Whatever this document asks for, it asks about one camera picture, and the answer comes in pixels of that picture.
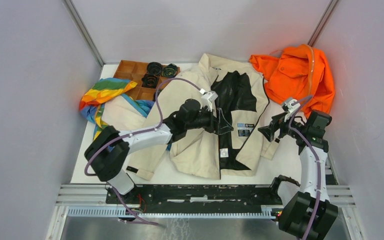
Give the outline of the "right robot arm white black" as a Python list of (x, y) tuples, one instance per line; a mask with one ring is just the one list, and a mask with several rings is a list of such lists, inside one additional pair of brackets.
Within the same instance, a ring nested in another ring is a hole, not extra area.
[(301, 180), (280, 175), (273, 180), (268, 196), (273, 203), (283, 204), (277, 217), (279, 229), (299, 240), (323, 240), (339, 214), (326, 184), (329, 144), (323, 137), (331, 121), (329, 114), (314, 110), (302, 124), (284, 112), (257, 129), (269, 142), (275, 140), (276, 131), (280, 138), (296, 140)]

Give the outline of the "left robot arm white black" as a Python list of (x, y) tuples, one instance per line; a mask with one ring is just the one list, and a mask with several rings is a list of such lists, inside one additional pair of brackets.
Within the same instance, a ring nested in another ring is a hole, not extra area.
[(129, 154), (158, 145), (170, 145), (183, 139), (187, 131), (204, 129), (218, 136), (227, 134), (234, 127), (224, 117), (223, 110), (217, 114), (209, 106), (201, 106), (198, 100), (187, 99), (177, 111), (155, 126), (137, 130), (118, 131), (112, 125), (106, 127), (84, 152), (87, 160), (84, 173), (107, 183), (118, 197), (127, 204), (134, 202), (138, 191), (131, 177), (123, 170)]

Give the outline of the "beige zip jacket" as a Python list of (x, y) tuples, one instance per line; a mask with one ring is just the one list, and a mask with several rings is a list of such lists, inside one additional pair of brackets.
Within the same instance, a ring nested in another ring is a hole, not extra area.
[(222, 108), (234, 130), (223, 135), (204, 129), (188, 130), (186, 136), (171, 145), (169, 156), (182, 173), (219, 180), (223, 175), (251, 177), (257, 172), (260, 158), (272, 159), (278, 143), (269, 142), (259, 131), (269, 105), (264, 76), (250, 63), (203, 54), (197, 65), (181, 71), (159, 94), (158, 106), (147, 117), (119, 120), (120, 97), (110, 101), (104, 120), (117, 130), (147, 128), (177, 111), (187, 99), (200, 100), (199, 89), (218, 94), (214, 103)]

